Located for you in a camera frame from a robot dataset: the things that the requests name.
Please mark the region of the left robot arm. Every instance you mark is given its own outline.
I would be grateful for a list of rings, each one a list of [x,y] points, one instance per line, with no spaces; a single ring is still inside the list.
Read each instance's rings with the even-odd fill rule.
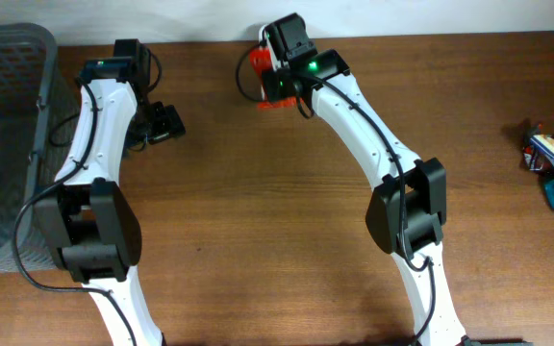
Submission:
[[[159,63],[138,39],[119,39],[113,56],[85,62],[77,79],[82,105],[68,154],[49,187],[25,205],[43,225],[55,265],[73,293],[87,293],[115,345],[163,345],[140,282],[141,228],[119,187],[127,149],[183,136],[171,105],[152,103]]]

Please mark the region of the red snack bag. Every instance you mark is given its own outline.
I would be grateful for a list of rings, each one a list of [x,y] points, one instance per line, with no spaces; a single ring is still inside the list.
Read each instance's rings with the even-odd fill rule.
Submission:
[[[279,82],[273,70],[271,53],[266,47],[254,48],[250,53],[249,61],[261,80],[262,101],[257,108],[260,110],[271,110],[280,108],[291,108],[296,104],[294,96],[283,96],[281,94],[283,85],[276,86]]]

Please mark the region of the hex wrench set packet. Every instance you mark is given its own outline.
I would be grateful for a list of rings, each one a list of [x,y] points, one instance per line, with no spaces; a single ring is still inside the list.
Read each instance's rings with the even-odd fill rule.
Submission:
[[[532,142],[534,135],[541,134],[541,127],[541,122],[538,122],[525,131],[523,135],[522,154],[524,163],[530,171],[538,174],[547,174],[552,170],[552,164],[544,154],[538,151],[537,147]]]

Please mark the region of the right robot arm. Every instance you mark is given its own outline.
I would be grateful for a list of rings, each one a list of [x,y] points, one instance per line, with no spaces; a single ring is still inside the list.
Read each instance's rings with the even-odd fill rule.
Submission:
[[[259,73],[265,99],[292,98],[299,109],[309,109],[333,129],[365,173],[372,189],[365,224],[401,275],[414,318],[410,344],[468,344],[442,259],[443,165],[438,159],[424,161],[393,134],[340,54],[317,50],[299,14],[265,24],[259,43],[269,54]]]

